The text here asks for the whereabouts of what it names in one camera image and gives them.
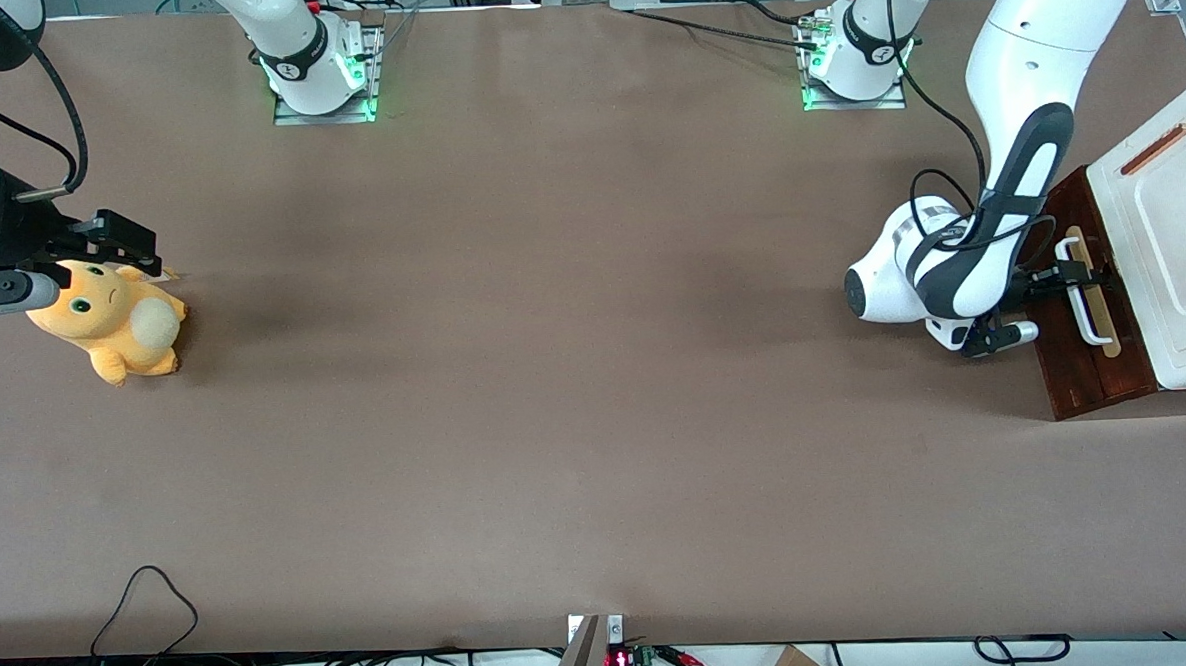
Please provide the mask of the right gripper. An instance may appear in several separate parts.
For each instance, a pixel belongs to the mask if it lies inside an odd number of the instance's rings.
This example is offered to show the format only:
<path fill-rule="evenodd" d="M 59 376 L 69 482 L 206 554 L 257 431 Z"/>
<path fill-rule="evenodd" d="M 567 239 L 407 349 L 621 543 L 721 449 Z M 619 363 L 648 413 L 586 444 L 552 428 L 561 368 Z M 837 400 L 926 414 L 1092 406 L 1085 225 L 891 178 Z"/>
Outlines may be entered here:
<path fill-rule="evenodd" d="M 0 271 L 30 270 L 34 263 L 128 267 L 139 280 L 164 278 L 157 235 L 111 209 L 98 209 L 88 220 L 60 214 L 52 201 L 15 200 L 28 188 L 19 177 L 0 171 Z M 79 242 L 85 245 L 79 250 Z"/>

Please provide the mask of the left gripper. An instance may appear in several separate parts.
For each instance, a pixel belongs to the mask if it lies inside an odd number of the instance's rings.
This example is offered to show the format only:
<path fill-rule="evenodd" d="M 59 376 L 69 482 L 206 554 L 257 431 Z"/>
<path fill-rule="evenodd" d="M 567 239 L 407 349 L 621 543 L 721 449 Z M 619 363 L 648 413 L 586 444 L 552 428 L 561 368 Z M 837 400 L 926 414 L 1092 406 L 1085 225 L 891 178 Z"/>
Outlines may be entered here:
<path fill-rule="evenodd" d="M 1057 260 L 1056 263 L 1038 269 L 1015 267 L 1002 300 L 997 303 L 997 316 L 1016 315 L 1032 302 L 1057 296 L 1063 286 L 1085 284 L 1120 290 L 1120 275 L 1115 269 L 1095 270 L 1092 265 L 1076 260 Z"/>

